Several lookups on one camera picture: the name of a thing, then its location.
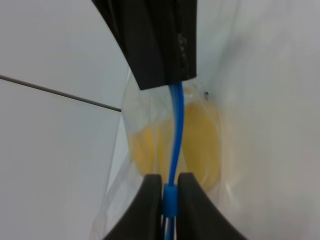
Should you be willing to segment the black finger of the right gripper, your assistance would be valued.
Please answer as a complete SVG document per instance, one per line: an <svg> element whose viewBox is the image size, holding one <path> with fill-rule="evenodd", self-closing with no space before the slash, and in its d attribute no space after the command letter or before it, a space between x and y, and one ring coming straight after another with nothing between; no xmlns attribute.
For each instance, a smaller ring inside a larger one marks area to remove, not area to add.
<svg viewBox="0 0 320 240"><path fill-rule="evenodd" d="M196 0L95 0L140 90L197 76Z"/></svg>

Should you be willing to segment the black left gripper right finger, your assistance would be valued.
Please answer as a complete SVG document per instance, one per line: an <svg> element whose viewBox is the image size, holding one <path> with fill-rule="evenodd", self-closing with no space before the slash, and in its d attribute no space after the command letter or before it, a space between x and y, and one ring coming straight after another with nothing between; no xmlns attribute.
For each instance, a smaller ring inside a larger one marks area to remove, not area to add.
<svg viewBox="0 0 320 240"><path fill-rule="evenodd" d="M214 206L193 173L181 173L177 182L176 238L178 240L244 240Z"/></svg>

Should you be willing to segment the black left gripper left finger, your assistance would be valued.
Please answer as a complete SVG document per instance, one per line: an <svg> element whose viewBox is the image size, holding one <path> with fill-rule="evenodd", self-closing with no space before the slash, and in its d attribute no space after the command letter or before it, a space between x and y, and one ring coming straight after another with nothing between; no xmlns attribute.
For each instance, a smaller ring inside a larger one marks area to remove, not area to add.
<svg viewBox="0 0 320 240"><path fill-rule="evenodd" d="M162 240L162 217L162 177L159 174L147 174L129 208L104 239Z"/></svg>

